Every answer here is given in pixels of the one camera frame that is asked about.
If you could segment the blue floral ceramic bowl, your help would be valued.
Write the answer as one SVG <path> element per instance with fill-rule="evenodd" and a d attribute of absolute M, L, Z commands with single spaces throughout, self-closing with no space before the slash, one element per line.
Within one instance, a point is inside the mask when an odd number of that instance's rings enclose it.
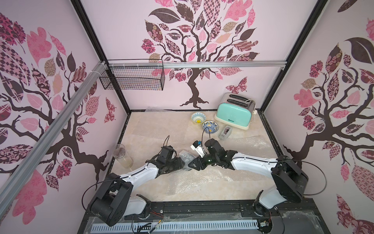
<path fill-rule="evenodd" d="M 178 157 L 184 162 L 184 166 L 182 170 L 184 171 L 190 171 L 191 168 L 189 167 L 189 164 L 195 159 L 195 156 L 188 151 L 182 150 Z"/>

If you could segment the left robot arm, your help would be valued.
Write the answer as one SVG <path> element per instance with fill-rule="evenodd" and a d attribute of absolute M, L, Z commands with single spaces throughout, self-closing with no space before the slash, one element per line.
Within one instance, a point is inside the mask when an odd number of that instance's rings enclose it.
<path fill-rule="evenodd" d="M 144 166 L 123 175 L 109 174 L 98 184 L 95 195 L 86 211 L 112 227 L 129 215 L 149 215 L 150 201 L 142 195 L 132 196 L 133 190 L 160 175 L 183 169 L 185 162 L 179 158 L 148 160 Z"/>

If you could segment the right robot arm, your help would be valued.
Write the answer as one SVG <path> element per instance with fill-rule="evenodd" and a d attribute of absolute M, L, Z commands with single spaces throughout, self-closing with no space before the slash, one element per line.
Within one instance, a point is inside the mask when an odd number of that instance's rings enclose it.
<path fill-rule="evenodd" d="M 265 216 L 278 204 L 286 201 L 300 203 L 308 183 L 308 176 L 291 159 L 282 156 L 278 159 L 265 159 L 248 156 L 243 153 L 218 150 L 210 147 L 205 154 L 201 145 L 191 146 L 199 157 L 189 163 L 195 170 L 204 170 L 209 165 L 217 165 L 225 169 L 249 171 L 273 179 L 274 185 L 261 190 L 252 204 L 252 209 L 258 216 Z"/>

